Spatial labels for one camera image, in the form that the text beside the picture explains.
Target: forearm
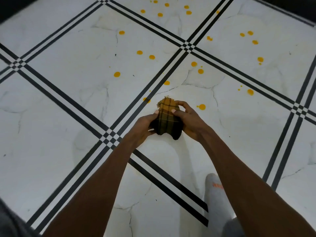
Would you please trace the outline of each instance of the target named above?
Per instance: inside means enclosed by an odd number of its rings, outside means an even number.
[[[247,236],[316,236],[294,209],[209,128],[199,141],[210,156]]]
[[[55,217],[43,236],[103,236],[133,150],[133,144],[123,139]]]

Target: small orange dot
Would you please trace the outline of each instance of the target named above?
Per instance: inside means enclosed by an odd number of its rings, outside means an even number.
[[[147,97],[144,97],[143,100],[146,100]],[[151,100],[149,100],[147,103],[149,103]]]
[[[248,89],[247,93],[252,96],[253,95],[253,90],[252,89]]]
[[[200,104],[198,107],[199,107],[199,109],[202,110],[202,111],[205,110],[205,108],[206,108],[206,106],[205,106],[204,104]]]

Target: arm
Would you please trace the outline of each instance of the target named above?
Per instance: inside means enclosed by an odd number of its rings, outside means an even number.
[[[172,110],[184,123],[184,132],[207,151],[246,236],[316,236],[307,221],[258,175],[249,169],[199,115],[185,108]]]
[[[128,159],[154,133],[148,131],[158,111],[137,120],[100,168],[50,223],[44,237],[103,236]]]

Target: dark fabric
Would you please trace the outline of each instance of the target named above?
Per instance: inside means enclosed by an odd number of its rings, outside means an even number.
[[[0,237],[40,237],[0,199]]]
[[[174,140],[179,139],[183,129],[183,122],[171,112],[172,109],[180,110],[179,106],[169,96],[159,101],[157,106],[159,107],[159,115],[152,121],[150,126],[158,135],[168,133]]]

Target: cloth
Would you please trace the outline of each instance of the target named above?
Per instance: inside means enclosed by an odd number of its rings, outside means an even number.
[[[244,237],[244,231],[227,198],[219,177],[208,174],[205,179],[205,202],[208,208],[210,236]]]
[[[157,106],[159,107],[159,115],[151,122],[150,126],[158,135],[168,133],[174,140],[179,139],[183,129],[183,122],[171,112],[172,109],[179,111],[179,106],[169,96],[159,101]]]
[[[0,199],[0,237],[40,237]]]

